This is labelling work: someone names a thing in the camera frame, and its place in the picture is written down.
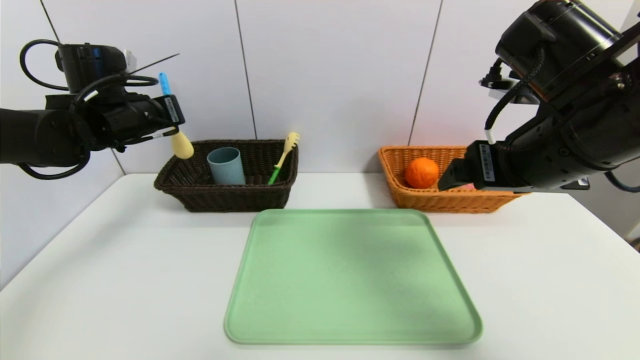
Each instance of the blue cup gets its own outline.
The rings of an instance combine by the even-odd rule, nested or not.
[[[207,155],[211,175],[218,185],[245,185],[240,150],[221,147]]]

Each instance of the dark brown wicker basket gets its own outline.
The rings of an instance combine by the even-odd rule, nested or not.
[[[240,150],[247,185],[214,184],[207,155],[226,146]],[[298,175],[298,148],[295,147],[282,165],[276,183],[267,185],[283,148],[284,140],[193,142],[193,156],[188,160],[172,157],[158,174],[154,186],[180,200],[192,212],[282,209]]]

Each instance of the table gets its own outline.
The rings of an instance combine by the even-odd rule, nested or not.
[[[429,214],[484,323],[462,347],[246,346],[222,323],[254,213],[119,179],[0,292],[2,360],[638,359],[640,255],[564,194]],[[381,174],[300,174],[288,208],[391,208]]]

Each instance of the label sticker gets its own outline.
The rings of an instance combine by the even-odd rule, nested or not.
[[[173,122],[180,122],[180,118],[178,118],[178,113],[175,112],[175,107],[173,107],[173,101],[171,98],[165,97],[164,103],[166,104],[166,108],[169,109],[169,116],[171,116],[171,120]]]
[[[480,157],[482,157],[482,172],[484,180],[495,182],[495,172],[493,171],[493,160],[491,159],[491,147],[485,143],[480,144]]]

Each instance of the orange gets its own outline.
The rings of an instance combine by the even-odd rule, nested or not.
[[[431,188],[440,175],[438,164],[427,158],[417,158],[413,160],[404,171],[406,182],[416,189]]]

